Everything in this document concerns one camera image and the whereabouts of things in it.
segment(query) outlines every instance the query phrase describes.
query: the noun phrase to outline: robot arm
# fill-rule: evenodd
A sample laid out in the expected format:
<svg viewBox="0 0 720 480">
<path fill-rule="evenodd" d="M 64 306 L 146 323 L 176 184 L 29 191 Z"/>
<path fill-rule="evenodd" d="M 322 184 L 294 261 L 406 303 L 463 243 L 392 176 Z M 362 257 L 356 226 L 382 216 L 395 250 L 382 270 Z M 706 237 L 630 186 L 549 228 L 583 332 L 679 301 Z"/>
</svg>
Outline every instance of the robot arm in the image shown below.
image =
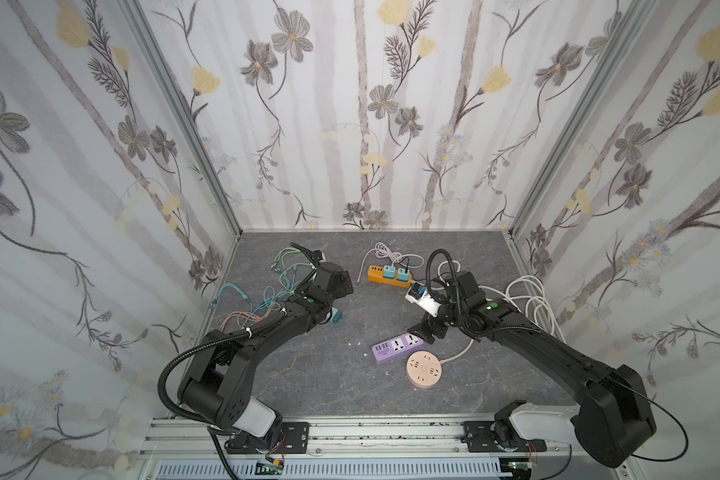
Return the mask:
<svg viewBox="0 0 720 480">
<path fill-rule="evenodd" d="M 507 346 L 562 386 L 576 407 L 535 406 L 517 400 L 495 417 L 494 439 L 504 447 L 525 440 L 545 439 L 581 445 L 595 460 L 616 467 L 656 431 L 643 379 L 628 366 L 614 369 L 576 351 L 543 331 L 511 304 L 488 302 L 474 276 L 465 272 L 449 289 L 460 289 L 463 317 L 454 302 L 437 304 L 413 284 L 406 299 L 427 310 L 421 323 L 408 331 L 432 343 L 450 326 L 480 341 L 488 338 Z"/>
<path fill-rule="evenodd" d="M 273 449 L 282 436 L 282 416 L 251 397 L 256 367 L 283 343 L 324 322 L 333 301 L 352 292 L 346 270 L 329 262 L 317 264 L 314 278 L 296 288 L 280 316 L 268 321 L 269 328 L 262 326 L 266 332 L 196 353 L 179 385 L 179 401 L 222 431 L 243 430 L 261 448 Z M 213 330 L 200 346 L 228 337 Z M 217 366 L 228 366 L 226 373 Z"/>
</svg>

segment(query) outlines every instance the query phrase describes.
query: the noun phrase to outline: gray marble surface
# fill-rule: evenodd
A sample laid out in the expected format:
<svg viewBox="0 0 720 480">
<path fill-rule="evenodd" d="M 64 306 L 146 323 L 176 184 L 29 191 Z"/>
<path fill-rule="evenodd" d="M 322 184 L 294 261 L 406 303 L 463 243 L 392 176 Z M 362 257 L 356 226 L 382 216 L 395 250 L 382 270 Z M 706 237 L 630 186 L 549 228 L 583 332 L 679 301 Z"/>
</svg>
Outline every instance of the gray marble surface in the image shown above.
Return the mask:
<svg viewBox="0 0 720 480">
<path fill-rule="evenodd" d="M 290 340 L 259 365 L 253 395 L 271 408 L 292 416 L 391 415 L 495 412 L 516 398 L 537 404 L 573 404 L 563 389 L 527 360 L 487 340 L 475 342 L 461 358 L 444 364 L 442 379 L 429 390 L 415 389 L 408 382 L 404 358 L 375 364 L 371 346 L 406 331 L 420 321 L 422 310 L 404 300 L 403 288 L 367 278 L 356 283 L 363 255 L 378 241 L 425 259 L 443 247 L 480 284 L 503 290 L 519 274 L 501 233 L 244 233 L 227 281 L 260 302 L 267 285 L 278 286 L 277 274 L 269 266 L 291 241 L 320 249 L 329 261 L 344 266 L 352 275 L 355 293 L 336 301 L 335 307 L 342 311 L 338 324 L 317 326 Z M 385 263 L 370 254 L 363 270 Z M 424 268 L 412 268 L 412 273 L 423 278 Z M 249 308 L 237 292 L 224 290 L 211 328 L 217 328 L 228 312 Z M 426 350 L 444 359 L 468 342 L 469 338 L 452 329 Z"/>
</svg>

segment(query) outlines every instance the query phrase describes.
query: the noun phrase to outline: purple power strip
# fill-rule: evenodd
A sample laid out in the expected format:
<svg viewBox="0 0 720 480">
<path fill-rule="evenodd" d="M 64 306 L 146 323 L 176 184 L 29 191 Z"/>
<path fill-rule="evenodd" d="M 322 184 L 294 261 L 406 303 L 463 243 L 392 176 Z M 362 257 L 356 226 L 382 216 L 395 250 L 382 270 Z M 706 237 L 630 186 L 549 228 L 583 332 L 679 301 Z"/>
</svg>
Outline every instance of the purple power strip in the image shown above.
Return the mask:
<svg viewBox="0 0 720 480">
<path fill-rule="evenodd" d="M 388 362 L 400 356 L 411 355 L 416 350 L 424 348 L 424 341 L 416 335 L 404 333 L 386 342 L 377 343 L 371 347 L 376 364 Z"/>
</svg>

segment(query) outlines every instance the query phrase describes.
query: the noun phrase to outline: wooden round socket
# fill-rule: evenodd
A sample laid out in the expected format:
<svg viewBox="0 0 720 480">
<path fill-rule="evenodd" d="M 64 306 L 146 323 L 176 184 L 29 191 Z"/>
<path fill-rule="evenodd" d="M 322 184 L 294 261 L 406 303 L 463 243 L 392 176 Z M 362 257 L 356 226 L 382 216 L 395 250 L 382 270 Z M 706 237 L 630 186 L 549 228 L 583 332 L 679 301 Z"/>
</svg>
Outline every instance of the wooden round socket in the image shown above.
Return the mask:
<svg viewBox="0 0 720 480">
<path fill-rule="evenodd" d="M 442 368 L 440 360 L 430 352 L 414 352 L 405 365 L 405 376 L 417 389 L 429 389 L 438 382 Z"/>
</svg>

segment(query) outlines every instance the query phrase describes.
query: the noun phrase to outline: vent grille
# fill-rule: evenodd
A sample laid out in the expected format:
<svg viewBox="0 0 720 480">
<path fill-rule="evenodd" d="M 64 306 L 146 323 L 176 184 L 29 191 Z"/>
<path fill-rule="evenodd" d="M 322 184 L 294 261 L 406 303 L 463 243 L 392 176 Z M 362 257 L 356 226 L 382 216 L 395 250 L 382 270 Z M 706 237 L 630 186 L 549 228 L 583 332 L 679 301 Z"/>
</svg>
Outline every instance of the vent grille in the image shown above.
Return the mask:
<svg viewBox="0 0 720 480">
<path fill-rule="evenodd" d="M 230 460 L 241 480 L 280 478 L 361 480 L 365 478 L 486 478 L 502 473 L 498 458 L 341 458 L 286 459 L 282 475 L 254 475 L 257 460 Z M 219 460 L 164 460 L 156 480 L 223 480 L 229 478 Z"/>
</svg>

